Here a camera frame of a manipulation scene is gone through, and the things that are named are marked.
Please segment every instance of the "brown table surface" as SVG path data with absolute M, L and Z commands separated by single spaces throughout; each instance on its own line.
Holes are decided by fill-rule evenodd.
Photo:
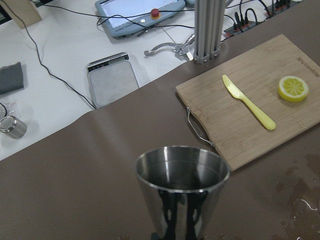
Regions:
M 224 41 L 208 65 L 187 62 L 0 161 L 0 239 L 150 239 L 155 229 L 136 158 L 170 145 L 214 150 L 188 126 L 175 87 L 279 34 L 320 65 L 319 7 L 318 0 L 304 0 Z M 234 171 L 208 238 L 320 239 L 319 137 L 318 124 Z

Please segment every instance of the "cup rim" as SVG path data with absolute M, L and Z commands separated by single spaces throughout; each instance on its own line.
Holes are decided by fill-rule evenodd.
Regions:
M 224 176 L 223 179 L 221 179 L 217 184 L 214 184 L 212 186 L 208 186 L 208 187 L 203 187 L 203 188 L 197 188 L 197 189 L 189 189 L 189 190 L 185 190 L 185 189 L 174 189 L 174 188 L 167 188 L 167 187 L 163 187 L 163 186 L 160 186 L 160 185 L 156 185 L 154 183 L 151 183 L 149 181 L 147 181 L 146 179 L 144 179 L 142 176 L 140 176 L 140 174 L 138 173 L 137 171 L 137 167 L 138 167 L 138 162 L 139 160 L 151 153 L 151 152 L 154 152 L 154 151 L 158 151 L 158 150 L 161 150 L 161 149 L 165 149 L 165 148 L 189 148 L 189 149 L 196 149 L 196 150 L 199 150 L 201 152 L 205 152 L 205 153 L 209 153 L 211 155 L 214 155 L 214 156 L 217 156 L 219 157 L 222 162 L 225 164 L 226 166 L 226 175 Z M 138 177 L 138 179 L 140 181 L 142 181 L 144 184 L 147 184 L 148 186 L 152 187 L 152 188 L 155 188 L 155 189 L 159 189 L 159 190 L 164 190 L 164 191 L 167 191 L 167 192 L 170 192 L 170 193 L 203 193 L 203 192 L 211 192 L 212 190 L 214 189 L 217 189 L 219 188 L 221 185 L 223 185 L 227 180 L 228 178 L 230 177 L 230 174 L 231 174 L 231 171 L 230 171 L 230 166 L 229 164 L 221 157 L 219 156 L 218 154 L 210 151 L 210 150 L 206 150 L 206 149 L 203 149 L 203 148 L 199 148 L 199 147 L 193 147 L 193 146 L 187 146 L 187 145 L 170 145 L 170 146 L 163 146 L 163 147 L 158 147 L 158 148 L 154 148 L 154 149 L 151 149 L 147 152 L 144 152 L 143 154 L 141 154 L 135 161 L 135 164 L 134 164 L 134 170 L 135 170 L 135 173 L 136 173 L 136 176 Z
M 11 119 L 12 120 L 12 124 L 11 126 L 7 127 L 7 128 L 2 128 L 1 127 L 1 123 L 5 120 L 5 119 Z M 0 131 L 2 133 L 7 133 L 7 132 L 10 132 L 14 127 L 15 127 L 15 117 L 14 116 L 5 116 L 3 117 L 2 119 L 0 119 Z

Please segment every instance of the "small metal cylinder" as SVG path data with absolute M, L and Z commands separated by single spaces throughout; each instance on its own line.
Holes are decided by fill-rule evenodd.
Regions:
M 27 125 L 15 116 L 5 116 L 0 120 L 0 132 L 13 139 L 19 139 L 25 135 Z

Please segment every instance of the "digital scale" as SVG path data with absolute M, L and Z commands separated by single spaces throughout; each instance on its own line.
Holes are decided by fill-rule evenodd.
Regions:
M 139 88 L 126 52 L 120 52 L 86 66 L 92 101 L 97 108 L 108 105 Z
M 185 0 L 99 0 L 95 3 L 95 7 L 101 16 L 108 18 L 119 15 L 115 16 L 116 18 L 109 18 L 103 23 L 107 31 L 114 38 L 132 35 L 140 30 L 156 25 L 172 17 L 177 13 L 175 11 L 182 10 L 185 5 Z

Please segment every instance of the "tablet screen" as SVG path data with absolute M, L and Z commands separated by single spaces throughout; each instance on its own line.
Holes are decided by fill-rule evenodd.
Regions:
M 100 5 L 107 17 L 113 15 L 129 17 L 148 14 L 152 9 L 159 9 L 175 2 L 178 2 L 178 0 L 107 0 L 101 2 Z M 113 28 L 116 28 L 127 23 L 128 20 L 125 18 L 110 18 L 109 22 Z

